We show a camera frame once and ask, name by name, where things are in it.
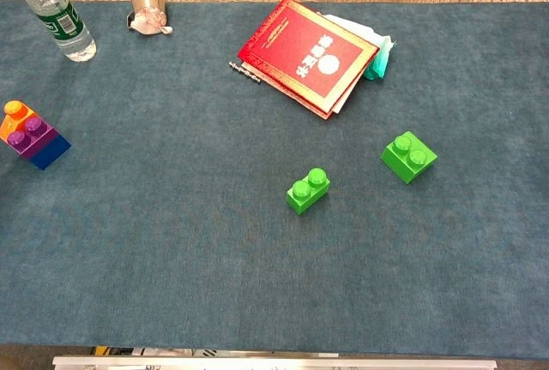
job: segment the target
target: green label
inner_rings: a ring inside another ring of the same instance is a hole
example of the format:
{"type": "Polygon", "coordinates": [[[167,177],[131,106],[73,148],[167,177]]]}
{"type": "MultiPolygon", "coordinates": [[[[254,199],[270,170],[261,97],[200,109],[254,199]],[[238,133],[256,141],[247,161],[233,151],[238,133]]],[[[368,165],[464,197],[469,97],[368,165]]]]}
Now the green label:
{"type": "Polygon", "coordinates": [[[72,6],[72,3],[67,5],[62,12],[55,15],[37,15],[51,36],[55,39],[65,41],[66,39],[74,38],[76,35],[82,32],[84,23],[80,19],[80,16],[76,13],[72,6]]]}

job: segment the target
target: book cover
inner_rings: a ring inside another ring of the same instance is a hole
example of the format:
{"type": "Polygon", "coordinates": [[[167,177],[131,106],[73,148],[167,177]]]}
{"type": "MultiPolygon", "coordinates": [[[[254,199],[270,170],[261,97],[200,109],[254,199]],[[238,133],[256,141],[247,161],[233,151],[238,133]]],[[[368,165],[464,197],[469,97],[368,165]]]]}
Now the book cover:
{"type": "Polygon", "coordinates": [[[303,5],[282,0],[238,56],[329,115],[377,51],[303,5]]]}
{"type": "Polygon", "coordinates": [[[266,76],[263,74],[260,70],[257,70],[256,68],[252,67],[251,65],[247,63],[242,63],[242,66],[245,67],[247,70],[251,71],[253,74],[258,76],[260,79],[271,85],[272,87],[275,87],[282,93],[286,94],[288,97],[292,98],[293,100],[296,100],[299,104],[307,108],[309,111],[314,112],[319,117],[322,117],[324,119],[328,119],[329,116],[332,114],[332,112],[335,112],[335,107],[333,111],[330,112],[322,112],[315,106],[313,106],[310,102],[307,102],[305,99],[299,97],[297,94],[295,94],[293,91],[290,91],[287,87],[284,87],[283,85],[279,84],[277,81],[273,80],[271,77],[266,76]]]}

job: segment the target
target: water bottle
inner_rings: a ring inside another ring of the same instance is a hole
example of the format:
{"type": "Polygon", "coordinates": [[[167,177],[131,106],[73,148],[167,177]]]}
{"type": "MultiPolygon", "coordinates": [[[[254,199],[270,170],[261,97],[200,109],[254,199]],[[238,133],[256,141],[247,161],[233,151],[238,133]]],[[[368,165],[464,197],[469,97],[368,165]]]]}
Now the water bottle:
{"type": "Polygon", "coordinates": [[[70,0],[26,0],[57,46],[72,61],[95,55],[95,41],[70,0]]]}

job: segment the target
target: stacked lego bricks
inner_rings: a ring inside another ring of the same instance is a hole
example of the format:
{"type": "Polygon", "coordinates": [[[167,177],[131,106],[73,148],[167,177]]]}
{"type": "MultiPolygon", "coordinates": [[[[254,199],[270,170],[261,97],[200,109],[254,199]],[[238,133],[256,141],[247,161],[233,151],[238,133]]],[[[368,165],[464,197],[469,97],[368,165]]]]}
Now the stacked lego bricks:
{"type": "Polygon", "coordinates": [[[69,149],[67,140],[22,102],[8,102],[4,112],[0,138],[41,170],[69,149]]]}

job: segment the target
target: green lego brick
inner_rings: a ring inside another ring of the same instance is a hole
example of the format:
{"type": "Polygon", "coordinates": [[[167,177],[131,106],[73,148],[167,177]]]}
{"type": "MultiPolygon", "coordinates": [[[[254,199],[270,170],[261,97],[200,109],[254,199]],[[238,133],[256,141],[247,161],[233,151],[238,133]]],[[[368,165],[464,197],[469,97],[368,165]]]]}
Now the green lego brick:
{"type": "Polygon", "coordinates": [[[414,134],[406,131],[385,148],[381,159],[402,181],[409,184],[435,162],[437,155],[414,134]]]}
{"type": "Polygon", "coordinates": [[[313,168],[304,179],[293,183],[286,193],[286,201],[295,212],[302,214],[328,192],[329,179],[322,168],[313,168]]]}

